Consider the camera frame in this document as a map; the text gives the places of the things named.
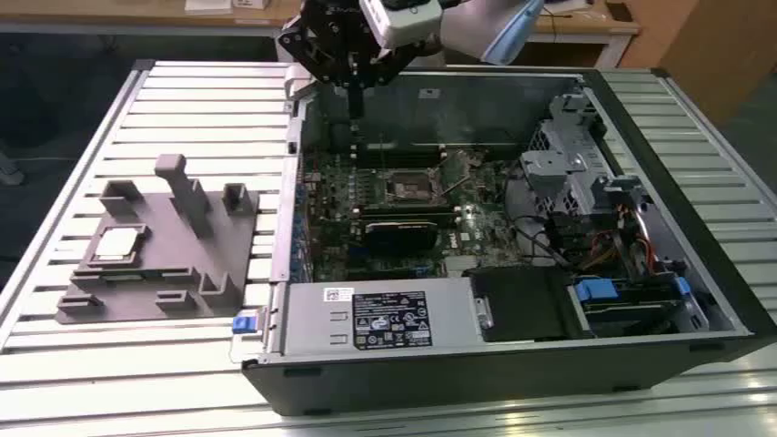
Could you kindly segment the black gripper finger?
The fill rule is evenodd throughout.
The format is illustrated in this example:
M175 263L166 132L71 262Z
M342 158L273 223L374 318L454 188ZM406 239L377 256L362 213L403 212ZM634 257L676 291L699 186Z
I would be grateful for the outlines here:
M423 51L423 42L390 49L362 50L355 54L355 118L363 117L363 92L367 88L386 85Z
M293 60L322 83L345 90L347 118L355 118L355 79L347 59L345 26L337 19L297 16L283 26L278 42Z

